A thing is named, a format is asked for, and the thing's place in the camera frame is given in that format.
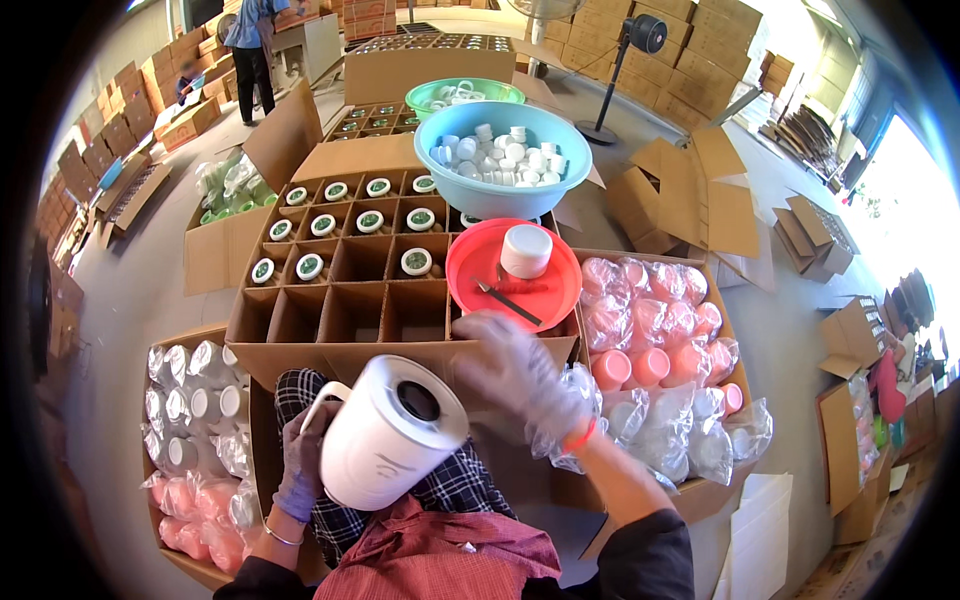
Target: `purple glove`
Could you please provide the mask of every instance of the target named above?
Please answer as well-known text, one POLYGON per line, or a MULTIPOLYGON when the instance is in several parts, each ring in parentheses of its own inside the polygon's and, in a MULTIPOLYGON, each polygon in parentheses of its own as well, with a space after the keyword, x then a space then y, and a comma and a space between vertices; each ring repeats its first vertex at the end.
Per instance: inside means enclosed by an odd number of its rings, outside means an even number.
POLYGON ((309 409, 283 426, 283 480, 274 494, 274 504, 301 523, 310 520, 310 511, 324 491, 320 481, 320 443, 341 404, 325 402, 303 435, 300 427, 309 409))
POLYGON ((535 336, 498 313, 482 310, 453 323, 453 332, 480 340, 492 369, 459 355, 459 376, 487 400, 533 423, 540 432, 560 441, 580 419, 592 416, 589 406, 560 384, 560 372, 535 336))

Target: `person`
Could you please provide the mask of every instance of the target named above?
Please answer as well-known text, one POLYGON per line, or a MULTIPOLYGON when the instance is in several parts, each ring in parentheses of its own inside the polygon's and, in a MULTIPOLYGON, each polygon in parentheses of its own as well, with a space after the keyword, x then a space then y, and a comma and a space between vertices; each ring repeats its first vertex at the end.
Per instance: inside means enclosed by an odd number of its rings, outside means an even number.
POLYGON ((910 311, 903 313, 895 331, 883 330, 887 349, 870 371, 870 390, 876 391, 880 414, 894 423, 903 416, 906 400, 913 391, 917 370, 917 318, 910 311))
POLYGON ((183 106, 187 95, 193 91, 191 84, 198 77, 200 77, 200 68, 195 60, 185 60, 180 65, 180 78, 177 80, 177 104, 183 106))
POLYGON ((300 435, 325 380, 299 369, 277 382, 284 472, 264 533, 216 600, 694 597, 686 524, 644 465, 598 432, 590 407, 562 388, 540 340, 487 311, 457 320, 454 331, 480 340, 489 359, 455 357, 457 376, 562 440, 620 525, 600 552, 597 573, 560 588, 549 537, 516 519, 470 439, 387 509, 370 514, 334 504, 324 495, 319 461, 322 434, 340 403, 325 403, 300 435), (307 523, 333 567, 316 587, 294 572, 307 523))
POLYGON ((240 118, 247 127, 253 121, 253 85, 260 90, 264 116, 276 105, 270 68, 274 60, 274 19, 278 14, 298 14, 304 9, 291 9, 289 0, 243 0, 236 21, 230 26, 224 45, 233 52, 237 70, 237 94, 240 96, 240 118))

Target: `bracelet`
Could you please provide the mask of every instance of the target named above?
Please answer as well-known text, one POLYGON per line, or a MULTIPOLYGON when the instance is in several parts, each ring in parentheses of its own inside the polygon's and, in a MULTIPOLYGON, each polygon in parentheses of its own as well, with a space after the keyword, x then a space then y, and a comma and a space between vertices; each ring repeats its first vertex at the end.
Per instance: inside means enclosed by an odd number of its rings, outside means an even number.
POLYGON ((593 435, 593 430, 596 429, 596 426, 597 426, 597 418, 593 417, 592 419, 590 419, 590 424, 587 425, 587 433, 585 433, 582 438, 580 438, 579 440, 575 440, 574 442, 571 442, 569 444, 564 444, 564 454, 569 454, 570 452, 573 452, 574 450, 579 450, 581 447, 583 447, 584 444, 587 443, 587 440, 589 439, 589 437, 593 435))
POLYGON ((263 524, 263 530, 264 530, 265 532, 267 532, 268 534, 270 534, 270 536, 271 536, 274 540, 277 540, 277 541, 280 541, 280 542, 282 542, 282 543, 285 543, 285 544, 287 544, 288 546, 300 546, 300 545, 303 545, 303 536, 300 536, 300 541, 288 541, 288 540, 285 540, 284 538, 281 538, 280 536, 278 536, 278 535, 276 534, 276 532, 274 532, 273 529, 271 529, 270 527, 268 527, 268 526, 267 526, 267 523, 264 523, 264 524, 263 524))

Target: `plaid pants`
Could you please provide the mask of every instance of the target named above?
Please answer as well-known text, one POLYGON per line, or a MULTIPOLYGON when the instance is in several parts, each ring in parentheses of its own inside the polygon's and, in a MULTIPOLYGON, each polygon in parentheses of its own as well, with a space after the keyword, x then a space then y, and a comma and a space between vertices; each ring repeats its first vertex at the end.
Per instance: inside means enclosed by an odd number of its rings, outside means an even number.
MULTIPOLYGON (((291 369, 282 374, 276 381, 274 400, 277 427, 282 431, 284 424, 309 407, 326 383, 326 377, 312 369, 291 369)), ((425 511, 500 513, 516 518, 503 494, 493 486, 470 438, 414 486, 410 494, 425 511)), ((335 568, 344 553, 360 540, 371 515, 340 506, 326 496, 317 500, 311 526, 330 568, 335 568)))

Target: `red string bracelet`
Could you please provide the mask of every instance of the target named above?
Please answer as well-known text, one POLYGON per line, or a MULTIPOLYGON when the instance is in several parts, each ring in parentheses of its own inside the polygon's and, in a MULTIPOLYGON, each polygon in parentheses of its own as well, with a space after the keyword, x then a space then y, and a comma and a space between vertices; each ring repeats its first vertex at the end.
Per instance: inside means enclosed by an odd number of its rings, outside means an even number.
POLYGON ((579 450, 581 447, 583 447, 587 443, 587 439, 589 439, 589 437, 593 435, 593 430, 596 429, 596 426, 597 426, 597 418, 593 417, 592 419, 590 419, 590 424, 587 425, 587 433, 585 433, 582 438, 580 438, 579 440, 575 440, 574 442, 571 442, 569 444, 564 444, 564 454, 569 454, 570 452, 573 452, 574 450, 579 450))

